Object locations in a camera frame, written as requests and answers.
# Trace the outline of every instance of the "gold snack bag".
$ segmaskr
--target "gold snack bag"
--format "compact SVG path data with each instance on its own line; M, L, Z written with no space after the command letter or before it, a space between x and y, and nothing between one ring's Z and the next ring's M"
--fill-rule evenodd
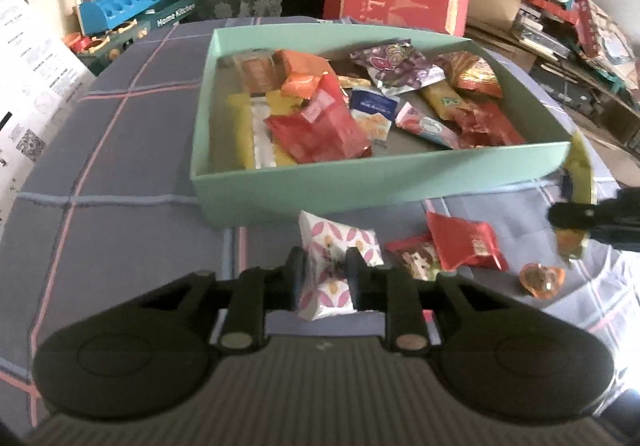
M272 115L289 115L300 108L302 101L302 98L283 96L278 90L262 95L232 94L228 97L236 134L236 156L242 168L296 164L277 142L271 140L264 120Z
M453 113L456 108L471 110L471 106L444 80L424 87L418 92L445 121L454 120Z

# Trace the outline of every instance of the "purple candy wrapper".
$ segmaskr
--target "purple candy wrapper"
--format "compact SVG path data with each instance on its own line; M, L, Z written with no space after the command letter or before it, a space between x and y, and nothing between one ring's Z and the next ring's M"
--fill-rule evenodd
M444 71L418 51L411 40L385 43L350 55L366 68L385 96L421 89L445 78Z

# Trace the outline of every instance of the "qr code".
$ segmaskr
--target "qr code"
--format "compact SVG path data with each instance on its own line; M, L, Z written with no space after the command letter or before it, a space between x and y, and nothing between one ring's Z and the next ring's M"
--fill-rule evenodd
M18 141L15 149L19 150L25 157L28 157L33 162L36 162L36 159L39 158L42 150L44 150L44 145L45 142L42 139L27 129L22 139Z

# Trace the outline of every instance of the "open box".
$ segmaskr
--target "open box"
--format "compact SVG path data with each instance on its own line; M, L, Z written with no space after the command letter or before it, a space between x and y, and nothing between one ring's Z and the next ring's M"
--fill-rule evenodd
M236 165L226 96L239 92L222 57L256 48L290 48L327 57L389 39L410 38L427 56L467 50L484 57L498 77L501 107L528 144L436 150L417 137L395 136L396 155L245 170ZM295 217L483 190L530 180L557 169L570 136L505 67L475 42L420 30L333 23L281 24L214 31L198 100L191 180L210 225L248 226Z

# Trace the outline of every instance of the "orange snack bag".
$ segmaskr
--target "orange snack bag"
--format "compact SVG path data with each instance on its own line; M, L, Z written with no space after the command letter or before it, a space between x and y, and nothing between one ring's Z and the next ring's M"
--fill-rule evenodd
M337 79L329 62L320 56L289 49L282 49L278 53L287 73L287 79L280 89L283 96L308 100L318 88L323 74L331 74Z

